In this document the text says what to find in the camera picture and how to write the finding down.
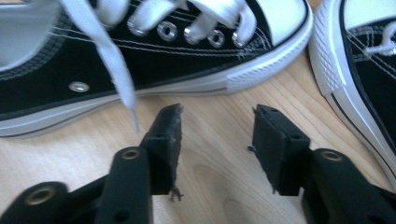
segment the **wooden surface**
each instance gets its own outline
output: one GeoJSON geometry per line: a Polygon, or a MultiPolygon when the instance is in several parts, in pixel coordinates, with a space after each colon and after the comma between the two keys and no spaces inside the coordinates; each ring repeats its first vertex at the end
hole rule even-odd
{"type": "MultiPolygon", "coordinates": [[[[310,1],[313,8],[319,2],[310,1]]],[[[376,161],[320,95],[305,51],[281,73],[237,94],[140,98],[141,133],[117,104],[53,133],[0,139],[0,213],[37,183],[61,181],[74,190],[105,175],[113,155],[138,146],[158,111],[176,103],[184,106],[177,186],[185,196],[177,203],[154,196],[155,223],[304,223],[301,199],[273,194],[247,152],[256,104],[279,109],[312,139],[311,148],[345,153],[371,183],[390,190],[376,161]]]]}

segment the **white shoelace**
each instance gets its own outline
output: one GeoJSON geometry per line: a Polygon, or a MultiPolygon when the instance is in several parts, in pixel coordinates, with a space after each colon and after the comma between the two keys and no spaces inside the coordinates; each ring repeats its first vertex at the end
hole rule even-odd
{"type": "MultiPolygon", "coordinates": [[[[253,37],[257,22],[245,0],[144,0],[128,20],[128,25],[133,27],[134,34],[144,35],[174,10],[188,9],[187,1],[201,10],[197,19],[185,29],[189,43],[198,43],[206,38],[218,23],[234,28],[238,19],[239,24],[233,34],[235,45],[242,48],[253,37]]],[[[98,0],[97,9],[93,9],[88,0],[61,0],[61,3],[73,23],[95,44],[121,101],[132,113],[138,131],[132,76],[120,49],[106,31],[106,27],[116,26],[125,17],[130,0],[98,0]]]]}
{"type": "Polygon", "coordinates": [[[396,55],[396,43],[392,41],[392,37],[396,33],[396,21],[389,23],[382,32],[382,42],[379,46],[366,48],[366,54],[380,53],[384,56],[396,55]]]}

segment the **black canvas sneaker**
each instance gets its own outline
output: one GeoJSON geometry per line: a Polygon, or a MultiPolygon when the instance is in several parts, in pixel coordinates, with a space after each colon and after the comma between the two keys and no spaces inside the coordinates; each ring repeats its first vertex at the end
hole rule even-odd
{"type": "Polygon", "coordinates": [[[136,95],[255,86],[304,49],[305,0],[0,5],[0,136],[48,132],[136,95]]]}
{"type": "Polygon", "coordinates": [[[324,96],[396,189],[396,1],[323,0],[309,44],[324,96]]]}

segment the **black canvas upper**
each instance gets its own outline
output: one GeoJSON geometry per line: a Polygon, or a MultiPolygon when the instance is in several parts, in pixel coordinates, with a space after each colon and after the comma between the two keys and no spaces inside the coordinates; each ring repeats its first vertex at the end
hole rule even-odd
{"type": "MultiPolygon", "coordinates": [[[[247,0],[247,3],[255,14],[257,28],[255,35],[242,49],[232,42],[235,29],[221,24],[216,28],[225,36],[225,44],[220,49],[212,47],[206,39],[197,45],[187,43],[183,37],[184,29],[199,14],[193,5],[190,5],[189,11],[178,9],[165,18],[165,21],[170,21],[177,27],[177,39],[172,42],[161,39],[156,29],[143,37],[131,34],[127,20],[138,2],[131,4],[124,20],[108,32],[125,58],[135,88],[142,90],[157,87],[207,76],[274,50],[277,46],[272,44],[261,7],[255,0],[247,0]]],[[[58,23],[51,31],[55,35],[50,39],[62,43],[44,65],[35,67],[34,71],[21,77],[8,80],[0,78],[0,120],[115,94],[110,75],[95,45],[76,26],[69,28],[65,24],[68,22],[58,23]],[[70,91],[68,85],[74,81],[88,83],[90,90],[83,93],[70,91]]],[[[18,68],[0,72],[0,77],[6,73],[15,73],[16,69],[18,68]]]]}
{"type": "Polygon", "coordinates": [[[389,145],[396,140],[396,56],[365,55],[362,49],[378,46],[384,27],[396,18],[344,31],[349,69],[355,86],[389,145]]]}

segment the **clamp jaw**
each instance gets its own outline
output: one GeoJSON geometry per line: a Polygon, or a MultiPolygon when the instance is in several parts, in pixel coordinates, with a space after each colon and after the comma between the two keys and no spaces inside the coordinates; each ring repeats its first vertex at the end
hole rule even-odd
{"type": "Polygon", "coordinates": [[[139,147],[115,154],[108,175],[73,192],[60,182],[30,187],[0,224],[152,223],[151,195],[182,196],[175,185],[181,111],[180,105],[163,108],[139,147]]]}
{"type": "Polygon", "coordinates": [[[308,223],[396,223],[396,195],[371,185],[344,154],[309,148],[280,111],[258,105],[250,148],[274,191],[298,196],[308,223]]]}

